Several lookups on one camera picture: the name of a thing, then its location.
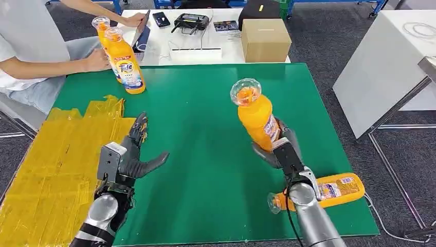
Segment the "orange detergent bottle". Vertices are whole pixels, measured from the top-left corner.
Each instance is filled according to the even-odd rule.
[[[239,120],[253,141],[270,151],[280,128],[273,116],[271,101],[262,95],[260,83],[250,78],[239,80],[230,90],[230,97],[238,105]]]
[[[364,184],[354,173],[341,173],[316,180],[322,200],[321,207],[331,207],[360,199],[365,194]],[[286,190],[268,195],[268,206],[271,212],[278,214],[286,210]],[[288,198],[289,210],[295,211],[294,203]]]
[[[110,57],[110,55],[107,53],[107,48],[109,47],[111,41],[106,38],[104,36],[104,32],[110,28],[110,23],[111,21],[109,20],[109,18],[105,17],[105,16],[98,16],[95,17],[92,21],[92,25],[95,27],[95,29],[97,30],[97,34],[98,34],[98,39],[100,40],[100,44],[101,47],[104,49],[104,51],[106,52],[107,58],[109,60],[109,63],[111,64],[112,67],[112,71],[114,72],[115,76],[117,77],[117,81],[119,83],[121,82],[121,77],[117,71],[117,68],[115,67],[114,61],[112,60],[112,58]]]
[[[114,61],[125,90],[129,94],[140,94],[146,89],[146,82],[132,48],[124,41],[122,35],[123,32],[118,27],[106,30],[105,36],[110,40],[107,53]]]

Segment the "clear bottle cap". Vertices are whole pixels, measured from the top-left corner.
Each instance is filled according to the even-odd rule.
[[[271,210],[273,214],[276,215],[282,210],[280,199],[276,196],[276,194],[269,193],[267,197],[267,201],[268,201],[269,210]]]
[[[123,31],[119,27],[110,27],[104,32],[104,36],[111,41],[120,41]]]
[[[237,105],[247,106],[262,94],[260,83],[252,78],[237,81],[230,90],[230,98]]]
[[[105,31],[110,27],[111,20],[105,16],[98,16],[95,17],[91,23],[98,31]]]

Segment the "gray carpet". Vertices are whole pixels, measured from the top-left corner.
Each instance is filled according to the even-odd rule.
[[[151,0],[134,0],[124,9],[153,8]],[[94,36],[92,16],[70,10],[61,4],[48,6],[65,40]],[[370,4],[355,3],[296,4],[292,20],[287,23],[293,44],[289,56],[293,62],[305,62],[318,86],[319,93],[356,174],[365,184],[368,194],[378,208],[387,229],[400,235],[404,230],[418,228],[403,198],[390,179],[371,142],[365,136],[358,142],[348,125],[332,91],[332,86],[360,40],[370,27],[367,20]],[[415,121],[436,123],[434,114],[411,113],[396,116],[396,122]],[[4,132],[0,122],[0,132]],[[427,224],[436,219],[435,152],[432,143],[436,132],[377,132],[376,137],[391,159],[391,163],[408,189],[418,211]],[[10,142],[13,150],[4,142]],[[9,181],[29,142],[21,138],[0,143],[2,174],[0,192]],[[381,235],[346,238],[349,246],[436,246],[436,241],[424,245],[404,242],[387,236],[378,224]],[[296,241],[263,241],[249,243],[203,244],[204,247],[224,246],[298,246]]]

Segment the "gray metal arm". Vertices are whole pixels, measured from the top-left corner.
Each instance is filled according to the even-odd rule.
[[[309,184],[293,185],[289,198],[297,210],[298,224],[308,247],[347,247]]]

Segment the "jeans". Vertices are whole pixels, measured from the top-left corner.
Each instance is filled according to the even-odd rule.
[[[100,48],[97,36],[65,42],[71,60],[79,60],[88,57],[95,48]],[[45,81],[35,83],[21,91],[2,90],[9,98],[23,104],[31,105],[45,114],[50,112],[59,95],[59,91],[65,83],[66,76],[48,78]]]

